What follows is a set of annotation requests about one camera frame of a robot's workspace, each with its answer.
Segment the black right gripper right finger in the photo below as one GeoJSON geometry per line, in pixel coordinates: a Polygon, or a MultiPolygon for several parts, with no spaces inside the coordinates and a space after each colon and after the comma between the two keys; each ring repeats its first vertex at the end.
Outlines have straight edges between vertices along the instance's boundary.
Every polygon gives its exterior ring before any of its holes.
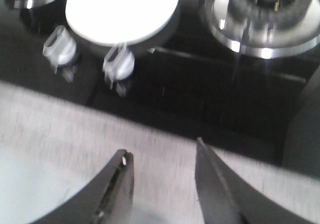
{"type": "Polygon", "coordinates": [[[194,179],[206,224],[318,224],[320,181],[196,140],[194,179]]]}

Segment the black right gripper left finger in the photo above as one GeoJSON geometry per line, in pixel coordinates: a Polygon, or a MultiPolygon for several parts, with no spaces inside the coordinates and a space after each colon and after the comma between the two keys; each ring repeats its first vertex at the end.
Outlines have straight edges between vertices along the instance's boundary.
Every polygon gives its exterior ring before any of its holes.
{"type": "Polygon", "coordinates": [[[119,149],[85,187],[33,223],[128,224],[134,182],[134,156],[119,149]]]}

